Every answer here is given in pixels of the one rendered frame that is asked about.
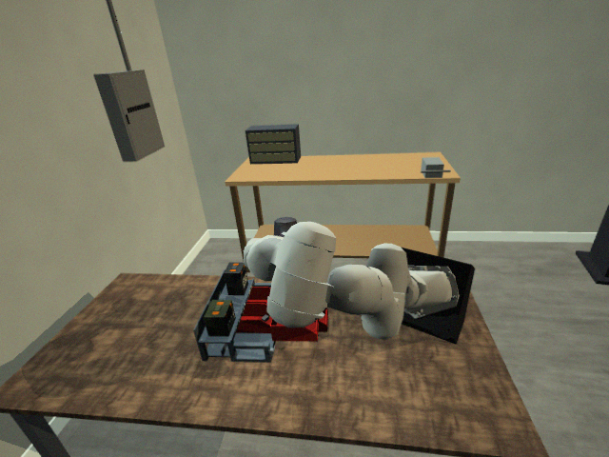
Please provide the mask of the red bin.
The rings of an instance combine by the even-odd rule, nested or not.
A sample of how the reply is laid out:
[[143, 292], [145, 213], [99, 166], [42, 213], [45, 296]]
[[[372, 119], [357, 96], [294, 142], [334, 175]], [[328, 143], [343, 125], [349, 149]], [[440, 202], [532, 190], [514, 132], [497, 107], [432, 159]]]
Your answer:
[[252, 288], [247, 303], [267, 304], [270, 288]]
[[[267, 304], [246, 304], [243, 316], [236, 333], [271, 333], [272, 318], [266, 311]], [[262, 317], [269, 316], [264, 322]]]
[[318, 332], [327, 332], [327, 324], [328, 324], [327, 308], [323, 311], [323, 313], [324, 313], [324, 317], [322, 319], [320, 319], [320, 321], [319, 321], [319, 331]]
[[288, 328], [272, 319], [270, 330], [272, 341], [317, 342], [319, 319], [305, 328]]

